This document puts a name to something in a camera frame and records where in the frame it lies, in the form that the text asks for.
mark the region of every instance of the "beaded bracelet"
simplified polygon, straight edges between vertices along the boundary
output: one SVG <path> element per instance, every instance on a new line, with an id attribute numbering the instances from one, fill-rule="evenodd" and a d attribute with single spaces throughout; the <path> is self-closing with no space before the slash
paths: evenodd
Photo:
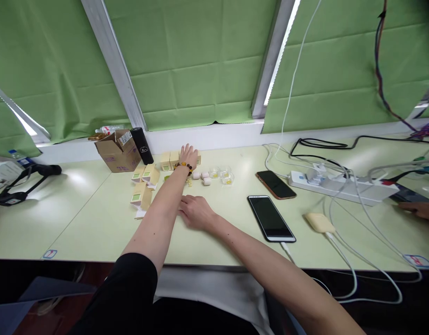
<path id="1" fill-rule="evenodd" d="M 181 164 L 180 164 L 180 163 L 176 163 L 176 165 L 175 165 L 175 167 L 174 167 L 174 170 L 175 170 L 179 165 L 189 167 L 190 172 L 188 173 L 188 177 L 192 174 L 192 166 L 191 166 L 191 165 L 189 165 L 189 164 L 186 164 L 185 162 L 182 162 Z"/>

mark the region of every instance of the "black smartphone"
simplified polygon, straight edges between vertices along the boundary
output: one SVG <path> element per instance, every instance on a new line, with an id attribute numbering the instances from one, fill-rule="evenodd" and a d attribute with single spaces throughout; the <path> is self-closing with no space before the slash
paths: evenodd
<path id="1" fill-rule="evenodd" d="M 297 194 L 292 191 L 275 173 L 272 171 L 257 172 L 256 176 L 265 187 L 279 200 L 295 198 Z"/>
<path id="2" fill-rule="evenodd" d="M 268 195 L 251 195 L 248 197 L 248 201 L 266 240 L 269 242 L 296 241 L 295 236 Z"/>
<path id="3" fill-rule="evenodd" d="M 399 188 L 399 192 L 390 196 L 390 198 L 396 202 L 429 202 L 429 198 L 426 198 L 405 186 L 399 184 L 396 184 L 396 186 Z"/>

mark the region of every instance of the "blue sticker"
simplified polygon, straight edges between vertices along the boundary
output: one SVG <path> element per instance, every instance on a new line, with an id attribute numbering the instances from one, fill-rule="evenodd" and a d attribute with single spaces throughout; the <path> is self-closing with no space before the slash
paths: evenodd
<path id="1" fill-rule="evenodd" d="M 417 268 L 429 268 L 429 260 L 420 255 L 404 255 L 404 258 Z"/>
<path id="2" fill-rule="evenodd" d="M 50 249 L 44 254 L 42 258 L 52 259 L 54 256 L 56 256 L 56 254 L 57 254 L 57 250 Z"/>

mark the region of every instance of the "black bottle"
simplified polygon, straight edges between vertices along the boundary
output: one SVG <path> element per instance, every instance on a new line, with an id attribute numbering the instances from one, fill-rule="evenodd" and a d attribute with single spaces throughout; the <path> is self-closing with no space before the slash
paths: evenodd
<path id="1" fill-rule="evenodd" d="M 143 129 L 141 127 L 133 128 L 130 130 L 130 133 L 132 134 L 136 148 L 138 149 L 141 159 L 143 160 L 143 164 L 152 164 L 154 159 L 150 153 L 149 145 L 146 141 L 146 136 L 144 136 Z"/>

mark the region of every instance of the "vr headset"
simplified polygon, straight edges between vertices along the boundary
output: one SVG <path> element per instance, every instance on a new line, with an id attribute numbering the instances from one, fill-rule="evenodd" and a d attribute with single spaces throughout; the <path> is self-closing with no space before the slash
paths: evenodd
<path id="1" fill-rule="evenodd" d="M 16 185 L 17 182 L 22 180 L 25 177 L 31 176 L 31 174 L 39 172 L 41 176 L 43 176 L 42 179 L 40 179 L 37 183 L 33 185 L 28 191 L 26 192 L 16 192 L 16 193 L 9 193 L 9 190 Z M 20 176 L 14 180 L 11 185 L 6 186 L 3 191 L 0 193 L 0 205 L 1 206 L 12 206 L 19 202 L 25 201 L 28 197 L 28 194 L 34 190 L 36 187 L 38 187 L 45 179 L 47 179 L 51 175 L 58 175 L 62 173 L 62 168 L 59 165 L 42 165 L 42 164 L 34 164 L 30 167 L 27 167 L 23 172 L 20 174 Z"/>

